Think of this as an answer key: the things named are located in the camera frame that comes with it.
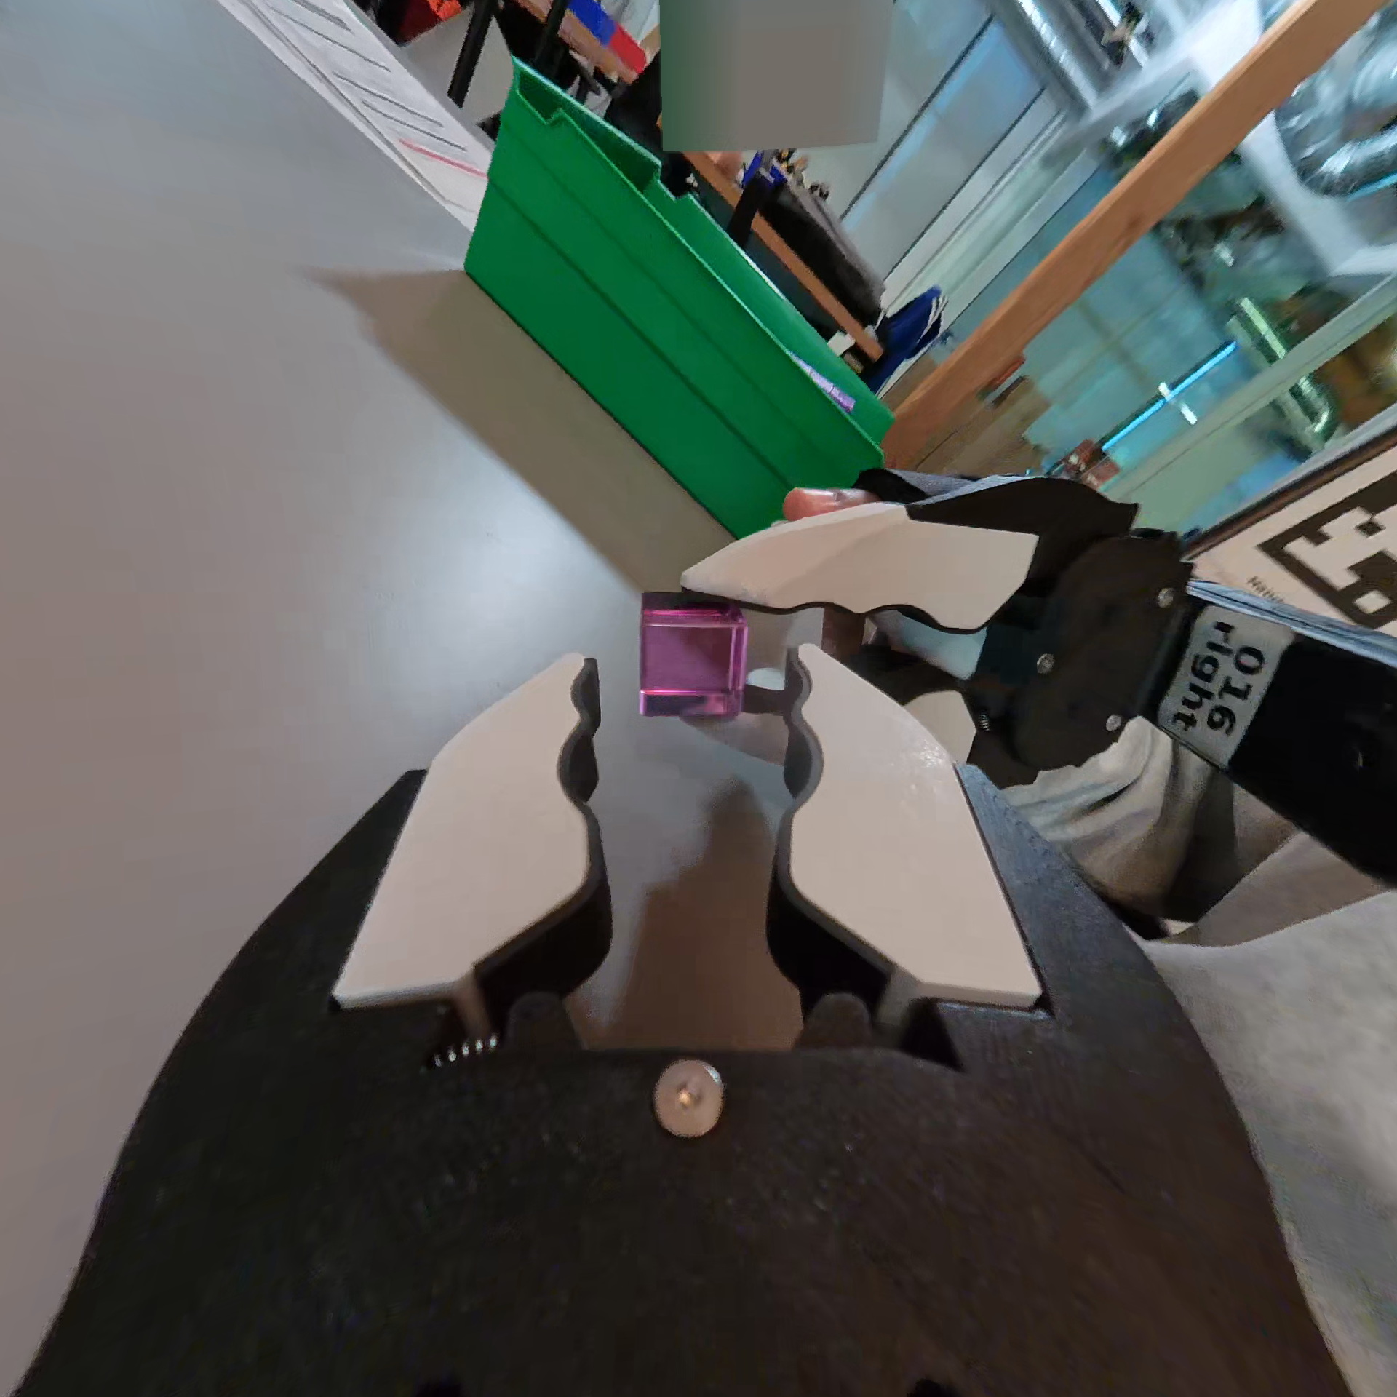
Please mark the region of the large green plastic bin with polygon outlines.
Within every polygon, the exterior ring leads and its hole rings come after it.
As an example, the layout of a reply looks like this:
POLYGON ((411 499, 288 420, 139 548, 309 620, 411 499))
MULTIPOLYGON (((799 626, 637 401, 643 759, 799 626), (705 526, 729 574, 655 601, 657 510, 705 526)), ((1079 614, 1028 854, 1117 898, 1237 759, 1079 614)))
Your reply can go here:
POLYGON ((883 466, 886 404, 650 150, 522 62, 465 272, 736 537, 883 466))

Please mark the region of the grey desk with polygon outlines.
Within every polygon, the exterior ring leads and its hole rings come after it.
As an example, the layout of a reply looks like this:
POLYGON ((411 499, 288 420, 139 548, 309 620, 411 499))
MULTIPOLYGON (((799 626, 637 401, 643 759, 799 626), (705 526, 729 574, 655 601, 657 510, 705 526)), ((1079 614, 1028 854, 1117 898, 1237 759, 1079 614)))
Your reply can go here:
POLYGON ((184 1027, 411 770, 596 656, 588 1045, 779 1050, 779 770, 637 718, 717 526, 218 2, 2 2, 2 1395, 184 1027))

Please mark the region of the wooden post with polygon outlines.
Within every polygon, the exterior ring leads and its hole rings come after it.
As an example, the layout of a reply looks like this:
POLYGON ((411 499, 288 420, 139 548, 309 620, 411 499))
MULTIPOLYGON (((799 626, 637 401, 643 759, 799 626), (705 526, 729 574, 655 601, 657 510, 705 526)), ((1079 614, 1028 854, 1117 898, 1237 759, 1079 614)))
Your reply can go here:
POLYGON ((895 411, 883 464, 909 470, 930 437, 1023 357, 1383 2, 1297 2, 895 411))

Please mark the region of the white printed paper sheet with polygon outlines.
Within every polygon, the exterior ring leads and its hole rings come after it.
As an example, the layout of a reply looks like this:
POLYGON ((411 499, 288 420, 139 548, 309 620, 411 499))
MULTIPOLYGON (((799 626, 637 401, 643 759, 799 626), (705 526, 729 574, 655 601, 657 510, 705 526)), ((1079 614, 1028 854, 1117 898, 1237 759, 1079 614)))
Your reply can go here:
POLYGON ((355 2, 220 2, 470 236, 493 149, 399 59, 355 2))

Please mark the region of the blue cloth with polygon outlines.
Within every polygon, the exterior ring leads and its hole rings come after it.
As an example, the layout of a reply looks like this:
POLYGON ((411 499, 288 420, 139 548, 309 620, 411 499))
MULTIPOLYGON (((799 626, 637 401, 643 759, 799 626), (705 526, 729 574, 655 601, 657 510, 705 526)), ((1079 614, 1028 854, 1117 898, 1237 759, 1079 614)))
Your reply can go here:
POLYGON ((882 357, 865 375, 870 393, 882 395, 893 375, 897 375, 903 363, 920 360, 942 337, 944 311, 944 292, 940 287, 930 287, 882 320, 876 326, 882 357))

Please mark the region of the purple transparent cube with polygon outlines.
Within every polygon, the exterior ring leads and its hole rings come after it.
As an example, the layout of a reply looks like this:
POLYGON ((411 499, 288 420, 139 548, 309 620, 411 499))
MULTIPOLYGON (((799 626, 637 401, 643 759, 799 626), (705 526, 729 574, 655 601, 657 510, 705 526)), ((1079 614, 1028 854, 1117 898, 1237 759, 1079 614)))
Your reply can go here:
POLYGON ((735 721, 745 702, 749 620, 731 601, 641 596, 637 714, 735 721))

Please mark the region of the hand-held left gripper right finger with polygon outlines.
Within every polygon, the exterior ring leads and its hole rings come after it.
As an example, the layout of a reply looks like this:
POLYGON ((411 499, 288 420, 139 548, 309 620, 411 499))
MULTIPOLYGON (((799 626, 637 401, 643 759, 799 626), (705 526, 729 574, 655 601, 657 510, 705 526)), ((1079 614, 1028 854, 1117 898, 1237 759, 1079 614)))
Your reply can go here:
POLYGON ((1043 986, 953 751, 815 646, 787 655, 787 697, 769 953, 805 1015, 839 995, 880 1031, 930 1002, 1036 1009, 1043 986))

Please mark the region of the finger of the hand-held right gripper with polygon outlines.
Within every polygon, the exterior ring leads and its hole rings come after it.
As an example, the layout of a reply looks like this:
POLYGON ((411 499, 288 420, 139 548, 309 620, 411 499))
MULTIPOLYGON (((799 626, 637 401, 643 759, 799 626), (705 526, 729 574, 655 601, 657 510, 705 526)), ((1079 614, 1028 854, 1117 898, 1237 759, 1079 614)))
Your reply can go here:
POLYGON ((963 686, 978 669, 985 632, 954 635, 886 609, 855 620, 839 609, 752 613, 750 756, 780 765, 787 749, 784 686, 787 653, 807 641, 916 718, 956 763, 971 763, 978 722, 963 686))
POLYGON ((1038 537, 914 518, 870 503, 742 537, 688 567, 690 594, 790 614, 906 609, 937 632, 976 634, 1023 589, 1038 537))

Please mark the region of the black bag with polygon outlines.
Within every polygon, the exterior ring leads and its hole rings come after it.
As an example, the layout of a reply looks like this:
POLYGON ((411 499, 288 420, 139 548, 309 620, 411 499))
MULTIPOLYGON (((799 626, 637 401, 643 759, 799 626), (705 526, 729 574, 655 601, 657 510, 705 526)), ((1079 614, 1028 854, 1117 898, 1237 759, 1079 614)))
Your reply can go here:
POLYGON ((777 184, 761 217, 858 323, 880 323, 886 282, 851 243, 825 198, 807 184, 777 184))

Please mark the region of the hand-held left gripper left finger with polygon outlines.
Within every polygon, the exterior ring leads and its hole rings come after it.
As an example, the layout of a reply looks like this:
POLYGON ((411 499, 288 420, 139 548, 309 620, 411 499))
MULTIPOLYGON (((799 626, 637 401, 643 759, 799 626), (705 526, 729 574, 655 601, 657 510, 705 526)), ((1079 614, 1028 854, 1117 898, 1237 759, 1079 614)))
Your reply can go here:
POLYGON ((432 759, 334 987, 336 1007, 451 1004, 471 1038, 610 949, 596 660, 566 655, 432 759))

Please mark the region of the person's right forearm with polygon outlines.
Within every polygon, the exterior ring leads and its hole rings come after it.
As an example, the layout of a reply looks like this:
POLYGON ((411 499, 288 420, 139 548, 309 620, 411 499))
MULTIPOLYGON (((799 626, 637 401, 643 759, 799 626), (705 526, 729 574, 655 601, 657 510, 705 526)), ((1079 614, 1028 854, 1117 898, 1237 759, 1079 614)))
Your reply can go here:
POLYGON ((1081 766, 1003 790, 1092 889, 1237 948, 1330 908, 1330 852, 1145 721, 1081 766))

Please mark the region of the person's grey sweatshirt torso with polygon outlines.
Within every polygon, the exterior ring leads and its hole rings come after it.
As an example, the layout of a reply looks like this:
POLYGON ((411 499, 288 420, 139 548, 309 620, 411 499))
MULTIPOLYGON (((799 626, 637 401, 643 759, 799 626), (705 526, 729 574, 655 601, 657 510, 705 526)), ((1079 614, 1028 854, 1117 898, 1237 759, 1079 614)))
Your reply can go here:
POLYGON ((1147 954, 1247 1123, 1352 1395, 1394 1395, 1394 894, 1147 954))

